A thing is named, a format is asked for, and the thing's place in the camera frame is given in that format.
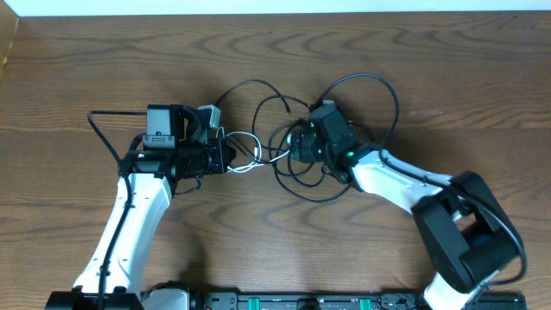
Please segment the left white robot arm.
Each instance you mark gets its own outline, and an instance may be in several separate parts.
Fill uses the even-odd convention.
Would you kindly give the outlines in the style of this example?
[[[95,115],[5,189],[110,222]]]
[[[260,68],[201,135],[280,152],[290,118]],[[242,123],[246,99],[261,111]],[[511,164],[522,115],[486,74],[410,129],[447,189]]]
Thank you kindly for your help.
[[[201,294],[167,282],[141,292],[152,241],[182,179],[223,174],[236,152],[218,129],[214,105],[151,104],[146,130],[116,157],[119,181],[113,211],[88,265],[69,291],[51,293],[48,309],[201,309]]]

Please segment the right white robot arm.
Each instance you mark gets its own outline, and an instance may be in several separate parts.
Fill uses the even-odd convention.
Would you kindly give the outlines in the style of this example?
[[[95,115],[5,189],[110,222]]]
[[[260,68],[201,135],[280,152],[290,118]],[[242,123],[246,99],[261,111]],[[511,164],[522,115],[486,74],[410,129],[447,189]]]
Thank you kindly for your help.
[[[412,216],[436,269],[422,294],[428,308],[467,307],[513,259],[526,258],[520,234],[480,175],[431,173],[381,145],[362,143],[332,105],[316,108],[297,126],[286,137],[291,159],[322,163],[340,183]]]

